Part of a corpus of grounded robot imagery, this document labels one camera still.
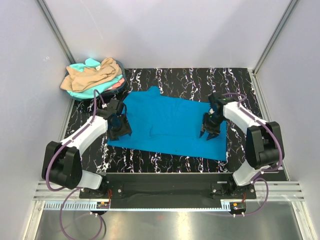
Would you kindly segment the blue t shirt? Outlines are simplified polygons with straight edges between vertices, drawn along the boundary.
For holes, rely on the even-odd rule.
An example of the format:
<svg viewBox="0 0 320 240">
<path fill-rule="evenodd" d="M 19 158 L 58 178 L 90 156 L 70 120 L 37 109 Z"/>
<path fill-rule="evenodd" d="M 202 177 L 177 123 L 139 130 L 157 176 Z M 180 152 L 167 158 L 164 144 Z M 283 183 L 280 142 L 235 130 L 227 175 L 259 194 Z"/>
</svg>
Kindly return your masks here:
<svg viewBox="0 0 320 240">
<path fill-rule="evenodd" d="M 220 134 L 207 139 L 200 135 L 208 102 L 163 96 L 156 86 L 147 91 L 133 91 L 124 99 L 131 135 L 108 140 L 113 147 L 162 154 L 226 161 L 227 124 L 220 125 Z"/>
</svg>

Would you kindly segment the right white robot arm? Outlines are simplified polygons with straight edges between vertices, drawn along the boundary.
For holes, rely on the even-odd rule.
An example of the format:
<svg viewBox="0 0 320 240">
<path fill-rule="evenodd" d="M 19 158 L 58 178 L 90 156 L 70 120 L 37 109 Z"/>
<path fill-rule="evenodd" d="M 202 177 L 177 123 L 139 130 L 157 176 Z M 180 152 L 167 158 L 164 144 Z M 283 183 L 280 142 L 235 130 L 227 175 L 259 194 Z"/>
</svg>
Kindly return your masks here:
<svg viewBox="0 0 320 240">
<path fill-rule="evenodd" d="M 267 172 L 279 169 L 285 157 L 281 127 L 276 121 L 263 120 L 244 108 L 243 94 L 212 93 L 210 109 L 203 114 L 200 135 L 207 140 L 217 138 L 221 124 L 230 120 L 245 134 L 245 161 L 221 187 L 214 187 L 212 196 L 241 197 Z"/>
</svg>

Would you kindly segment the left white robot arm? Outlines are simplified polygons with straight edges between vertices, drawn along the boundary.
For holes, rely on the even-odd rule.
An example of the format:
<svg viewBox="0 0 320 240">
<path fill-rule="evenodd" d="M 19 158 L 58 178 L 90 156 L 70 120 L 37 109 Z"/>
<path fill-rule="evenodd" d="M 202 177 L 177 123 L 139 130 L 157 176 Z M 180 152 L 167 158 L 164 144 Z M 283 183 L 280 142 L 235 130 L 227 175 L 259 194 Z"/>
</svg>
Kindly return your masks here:
<svg viewBox="0 0 320 240">
<path fill-rule="evenodd" d="M 60 142 L 51 141 L 45 148 L 41 177 L 52 192 L 63 189 L 90 189 L 103 194 L 107 191 L 104 177 L 82 168 L 82 155 L 101 135 L 109 141 L 131 135 L 124 102 L 112 99 L 69 137 Z"/>
</svg>

